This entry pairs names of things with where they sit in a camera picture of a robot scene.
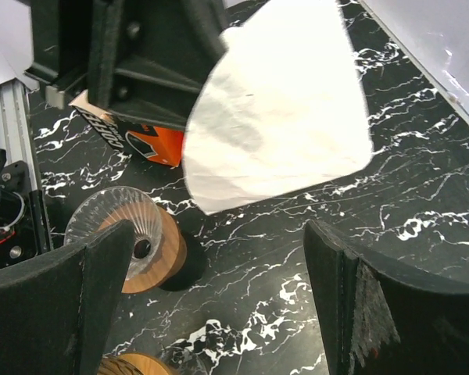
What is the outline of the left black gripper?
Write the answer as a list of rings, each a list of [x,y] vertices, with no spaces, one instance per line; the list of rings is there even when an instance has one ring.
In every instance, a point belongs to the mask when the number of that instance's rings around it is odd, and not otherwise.
[[[226,52],[222,1],[37,0],[29,6],[33,62],[26,76],[65,92],[84,90],[88,79],[88,101],[131,123],[183,131]]]

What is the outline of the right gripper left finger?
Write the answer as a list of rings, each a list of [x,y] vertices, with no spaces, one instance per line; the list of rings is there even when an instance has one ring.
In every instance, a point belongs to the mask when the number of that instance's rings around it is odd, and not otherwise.
[[[0,270],[0,374],[96,374],[127,275],[123,227]]]

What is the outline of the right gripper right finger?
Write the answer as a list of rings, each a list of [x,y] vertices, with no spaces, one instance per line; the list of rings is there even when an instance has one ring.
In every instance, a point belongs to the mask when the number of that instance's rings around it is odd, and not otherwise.
[[[322,221],[304,253],[331,374],[469,374],[469,284],[349,240]]]

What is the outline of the orange coffee filter box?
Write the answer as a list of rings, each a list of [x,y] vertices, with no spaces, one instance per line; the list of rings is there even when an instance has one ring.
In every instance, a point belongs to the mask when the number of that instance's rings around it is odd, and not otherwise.
[[[88,122],[105,142],[118,152],[149,162],[176,167],[181,163],[184,133],[144,123],[130,123],[88,102],[83,91],[70,106]]]

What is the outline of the clear ribbed glass dripper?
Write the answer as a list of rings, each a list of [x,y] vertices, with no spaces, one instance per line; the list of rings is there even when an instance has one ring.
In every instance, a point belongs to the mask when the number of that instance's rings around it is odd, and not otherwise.
[[[71,245],[117,227],[127,235],[126,279],[143,273],[157,255],[163,238],[158,205],[145,192],[130,186],[109,187],[85,199],[66,225],[63,244]]]

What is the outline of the white paper coffee filter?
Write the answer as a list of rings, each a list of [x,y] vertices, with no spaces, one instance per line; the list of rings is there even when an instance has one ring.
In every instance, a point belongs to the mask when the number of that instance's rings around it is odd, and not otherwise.
[[[345,177],[373,142],[335,1],[270,1],[221,35],[188,118],[182,167],[207,215]]]

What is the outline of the red black dripper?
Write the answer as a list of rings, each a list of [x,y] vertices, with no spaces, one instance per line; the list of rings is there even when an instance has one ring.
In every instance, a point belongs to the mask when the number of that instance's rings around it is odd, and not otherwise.
[[[186,257],[182,267],[170,278],[165,280],[159,289],[164,291],[183,291],[198,281],[207,264],[206,253],[199,240],[188,232],[183,232]]]

